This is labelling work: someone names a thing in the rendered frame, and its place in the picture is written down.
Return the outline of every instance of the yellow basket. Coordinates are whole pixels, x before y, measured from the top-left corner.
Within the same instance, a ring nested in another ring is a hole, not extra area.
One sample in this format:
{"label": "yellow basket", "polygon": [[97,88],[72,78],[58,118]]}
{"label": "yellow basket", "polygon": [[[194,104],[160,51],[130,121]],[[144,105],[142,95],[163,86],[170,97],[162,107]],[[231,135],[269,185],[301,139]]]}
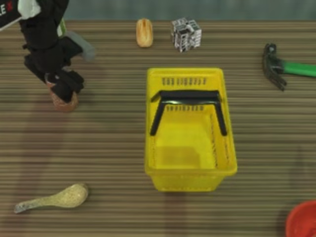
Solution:
{"label": "yellow basket", "polygon": [[221,69],[148,70],[145,172],[165,192],[213,191],[237,172]]}

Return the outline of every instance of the bread bun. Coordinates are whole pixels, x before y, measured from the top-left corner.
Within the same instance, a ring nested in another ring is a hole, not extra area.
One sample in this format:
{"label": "bread bun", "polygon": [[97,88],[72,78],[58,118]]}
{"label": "bread bun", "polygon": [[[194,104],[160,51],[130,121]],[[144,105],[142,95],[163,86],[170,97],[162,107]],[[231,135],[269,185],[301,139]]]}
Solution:
{"label": "bread bun", "polygon": [[138,46],[147,48],[152,46],[154,40],[153,26],[150,20],[143,18],[136,23],[136,41]]}

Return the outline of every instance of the spoon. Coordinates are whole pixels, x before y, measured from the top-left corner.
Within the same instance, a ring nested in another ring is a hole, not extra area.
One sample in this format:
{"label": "spoon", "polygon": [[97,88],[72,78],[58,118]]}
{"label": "spoon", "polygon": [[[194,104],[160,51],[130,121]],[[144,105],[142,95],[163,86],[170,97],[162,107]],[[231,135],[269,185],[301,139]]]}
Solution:
{"label": "spoon", "polygon": [[58,206],[63,208],[74,208],[80,206],[88,197],[88,187],[86,184],[74,184],[62,190],[61,192],[41,197],[17,204],[14,213],[42,207],[42,206]]}

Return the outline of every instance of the basket handle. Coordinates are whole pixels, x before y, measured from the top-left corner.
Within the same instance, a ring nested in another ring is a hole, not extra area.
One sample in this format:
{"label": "basket handle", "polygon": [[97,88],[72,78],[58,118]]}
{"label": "basket handle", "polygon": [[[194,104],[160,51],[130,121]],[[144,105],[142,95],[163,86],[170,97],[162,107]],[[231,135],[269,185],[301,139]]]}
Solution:
{"label": "basket handle", "polygon": [[161,99],[150,130],[151,136],[157,133],[166,105],[214,105],[221,133],[223,136],[227,135],[218,90],[161,90],[151,98],[151,102],[159,97]]}

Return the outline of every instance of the wooden floor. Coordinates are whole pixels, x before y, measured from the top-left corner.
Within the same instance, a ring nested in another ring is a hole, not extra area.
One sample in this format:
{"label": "wooden floor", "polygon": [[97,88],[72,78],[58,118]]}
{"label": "wooden floor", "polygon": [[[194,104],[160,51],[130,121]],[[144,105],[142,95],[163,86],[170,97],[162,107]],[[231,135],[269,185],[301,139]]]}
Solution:
{"label": "wooden floor", "polygon": [[[86,88],[71,114],[24,68],[17,26],[1,32],[0,237],[283,237],[289,211],[316,198],[316,81],[286,76],[280,92],[261,71],[271,41],[314,63],[316,23],[200,22],[201,47],[183,54],[169,22],[153,26],[140,49],[135,22],[68,22],[98,53],[73,61]],[[146,70],[173,66],[224,70],[239,170],[213,193],[160,193],[144,173]],[[77,209],[13,213],[77,182],[91,192]]]}

